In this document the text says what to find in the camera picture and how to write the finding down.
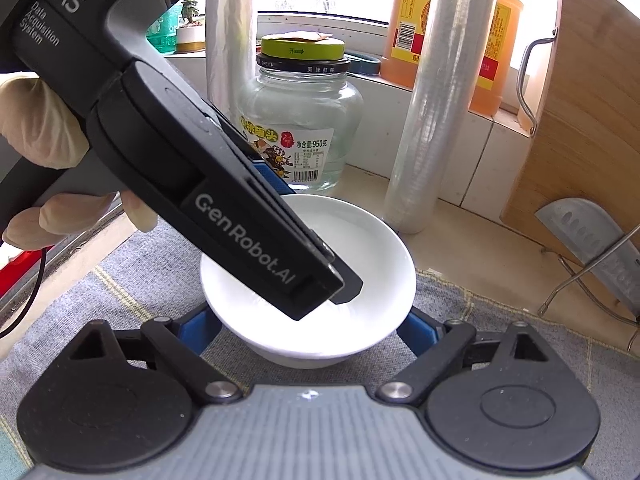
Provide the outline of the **left gloved hand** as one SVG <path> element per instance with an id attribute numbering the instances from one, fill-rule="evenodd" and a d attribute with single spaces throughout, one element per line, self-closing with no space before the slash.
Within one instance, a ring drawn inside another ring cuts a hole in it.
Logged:
<path id="1" fill-rule="evenodd" d="M 72 111 L 37 77 L 16 76 L 2 81 L 1 134 L 18 154 L 44 168 L 73 168 L 89 149 Z M 55 195 L 42 206 L 14 216 L 2 240 L 25 252 L 52 246 L 67 235 L 92 228 L 114 197 Z"/>

